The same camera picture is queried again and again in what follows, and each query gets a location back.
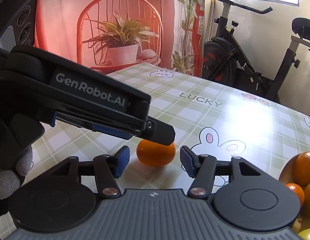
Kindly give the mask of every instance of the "orange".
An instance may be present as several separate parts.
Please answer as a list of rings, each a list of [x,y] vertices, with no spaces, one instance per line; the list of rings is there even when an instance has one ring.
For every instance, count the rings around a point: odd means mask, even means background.
[[[301,153],[294,166],[294,178],[300,186],[307,186],[310,183],[310,152]]]
[[[287,183],[286,186],[291,189],[293,192],[296,193],[297,197],[299,198],[300,201],[300,206],[304,204],[305,201],[305,194],[301,186],[295,183]]]
[[[151,167],[163,167],[170,163],[176,153],[175,144],[170,146],[141,140],[137,145],[136,154],[139,161]]]
[[[310,183],[304,188],[305,203],[302,209],[302,214],[306,217],[310,217]]]

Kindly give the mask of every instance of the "camera lens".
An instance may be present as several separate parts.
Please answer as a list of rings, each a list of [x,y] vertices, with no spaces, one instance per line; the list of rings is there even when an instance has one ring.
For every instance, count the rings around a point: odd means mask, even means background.
[[[19,35],[19,39],[18,39],[18,42],[20,44],[22,44],[26,40],[28,34],[30,33],[30,30],[31,30],[30,25],[26,25],[26,27],[22,30],[21,34]]]
[[[31,11],[31,7],[29,7],[29,6],[27,6],[23,9],[23,11],[21,12],[21,14],[19,15],[18,20],[17,20],[18,26],[21,26],[26,21],[26,19],[30,15],[30,11]]]

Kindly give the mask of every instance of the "bunny cartoon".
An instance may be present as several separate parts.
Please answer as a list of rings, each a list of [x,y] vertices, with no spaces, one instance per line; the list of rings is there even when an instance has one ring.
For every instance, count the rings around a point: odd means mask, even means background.
[[[175,71],[169,71],[166,69],[158,69],[156,70],[156,72],[153,72],[150,74],[151,77],[162,77],[162,78],[170,78],[173,77],[175,73]]]
[[[310,128],[310,116],[302,114],[300,112],[298,112],[298,113],[305,119],[306,125]]]
[[[219,136],[212,127],[206,127],[199,133],[200,143],[194,145],[191,150],[197,154],[209,154],[219,161],[230,161],[232,156],[241,154],[246,145],[242,141],[231,140],[219,144]],[[228,183],[228,176],[215,176],[212,192],[216,192],[220,187]]]

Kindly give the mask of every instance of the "bike seat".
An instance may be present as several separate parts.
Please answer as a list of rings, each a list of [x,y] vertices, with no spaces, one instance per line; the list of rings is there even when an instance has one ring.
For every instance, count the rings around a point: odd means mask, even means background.
[[[310,19],[296,17],[291,23],[291,29],[300,38],[310,41]]]

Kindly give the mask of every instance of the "gloved hand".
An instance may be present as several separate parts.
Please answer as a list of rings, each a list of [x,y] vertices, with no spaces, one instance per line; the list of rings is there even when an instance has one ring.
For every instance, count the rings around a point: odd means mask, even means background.
[[[16,163],[13,170],[0,171],[0,200],[10,197],[23,184],[25,176],[28,174],[32,160],[32,147],[27,147],[25,154]]]
[[[31,144],[45,130],[39,121],[0,109],[0,216],[8,212],[8,199],[28,174],[33,159]]]

